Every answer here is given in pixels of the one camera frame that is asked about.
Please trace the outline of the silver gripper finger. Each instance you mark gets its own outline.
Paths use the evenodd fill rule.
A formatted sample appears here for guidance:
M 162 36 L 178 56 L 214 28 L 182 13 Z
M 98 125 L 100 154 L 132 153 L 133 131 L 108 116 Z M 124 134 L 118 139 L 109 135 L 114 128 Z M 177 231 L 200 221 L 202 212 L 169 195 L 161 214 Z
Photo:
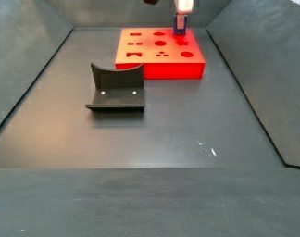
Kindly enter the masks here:
M 189 15 L 193 11 L 193 0 L 176 0 L 176 13 Z

